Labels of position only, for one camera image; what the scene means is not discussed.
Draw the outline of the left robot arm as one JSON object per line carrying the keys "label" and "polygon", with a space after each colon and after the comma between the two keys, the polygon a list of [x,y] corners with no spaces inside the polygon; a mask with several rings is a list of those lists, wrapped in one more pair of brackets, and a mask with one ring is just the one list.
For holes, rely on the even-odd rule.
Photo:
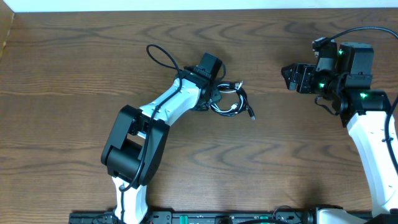
{"label": "left robot arm", "polygon": [[139,108],[118,113],[101,155],[116,188],[118,223],[141,223],[148,211],[147,185],[155,175],[171,125],[186,111],[204,110],[217,98],[216,76],[223,62],[205,53],[198,65],[178,70],[171,87]]}

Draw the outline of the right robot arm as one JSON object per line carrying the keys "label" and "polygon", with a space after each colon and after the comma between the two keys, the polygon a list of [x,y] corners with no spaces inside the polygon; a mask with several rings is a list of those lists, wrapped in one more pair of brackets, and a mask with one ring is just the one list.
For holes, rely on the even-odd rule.
{"label": "right robot arm", "polygon": [[281,69],[287,88],[331,102],[358,150],[372,201],[369,220],[343,208],[309,209],[303,223],[397,223],[397,134],[387,94],[371,89],[374,51],[369,44],[329,42],[316,49],[315,64],[293,63]]}

